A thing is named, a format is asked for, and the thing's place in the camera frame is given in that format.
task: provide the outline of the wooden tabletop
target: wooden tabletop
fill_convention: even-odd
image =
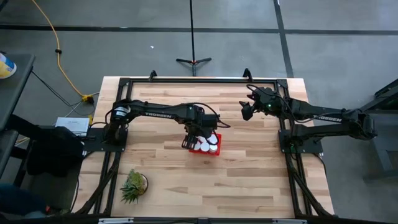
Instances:
[[[119,78],[104,77],[94,122],[104,121],[111,109]],[[308,101],[303,79],[287,81],[292,98]],[[257,113],[250,121],[244,121],[238,101],[248,101],[247,94],[250,91],[245,84],[135,83],[132,99],[167,105],[207,103],[232,127],[217,130],[222,135],[221,154],[213,157],[182,149],[180,145],[186,133],[175,121],[136,118],[129,125],[112,216],[294,217],[286,161],[277,137],[279,120]],[[84,160],[74,210],[78,210],[97,187],[103,157],[103,152],[95,152]],[[333,213],[322,163],[315,156],[304,154],[303,164],[309,189],[325,209]],[[121,202],[120,188],[131,169],[149,179],[149,188],[138,203],[125,204]],[[106,205],[107,194],[108,188],[104,191],[101,210]],[[303,204],[300,190],[298,195]]]

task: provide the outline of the concrete floor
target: concrete floor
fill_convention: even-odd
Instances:
[[[189,27],[187,0],[37,0],[56,25]],[[286,29],[397,30],[395,0],[279,0]],[[272,0],[193,0],[195,27],[277,29]],[[13,0],[0,24],[46,25],[28,0]],[[59,32],[62,63],[76,87],[99,91],[105,75],[190,76],[175,58],[191,57],[184,32]],[[199,76],[286,77],[279,34],[197,33],[197,59],[213,60]],[[304,78],[310,102],[356,108],[398,75],[398,35],[287,35],[294,77]],[[1,50],[37,56],[34,70],[70,102],[79,97],[56,65],[49,31],[0,30]],[[80,108],[89,112],[90,107]],[[52,124],[69,108],[30,77],[16,113],[36,124]],[[330,193],[337,215],[398,222],[397,182],[366,184],[379,163],[369,142],[346,137],[322,140]],[[12,177],[10,162],[7,181]]]

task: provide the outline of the potted succulent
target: potted succulent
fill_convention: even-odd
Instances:
[[[135,172],[132,169],[127,177],[127,180],[120,189],[123,192],[122,201],[124,203],[131,203],[143,195],[148,189],[148,179],[146,176]]]

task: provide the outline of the red tray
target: red tray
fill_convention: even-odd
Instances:
[[[219,156],[220,155],[220,152],[221,152],[221,134],[217,134],[217,137],[218,137],[218,144],[217,144],[217,151],[216,151],[216,153],[211,153],[210,151],[209,152],[203,152],[202,150],[197,150],[197,151],[195,151],[195,150],[193,150],[193,149],[190,149],[190,150],[188,150],[189,152],[192,152],[192,153],[196,153],[196,154],[204,154],[204,155],[211,155],[211,156]]]

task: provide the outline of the gray table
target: gray table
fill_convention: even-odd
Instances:
[[[17,65],[17,71],[13,76],[0,80],[0,177],[18,137],[17,131],[5,131],[4,128],[14,112],[35,60],[31,54],[6,54],[6,57]]]

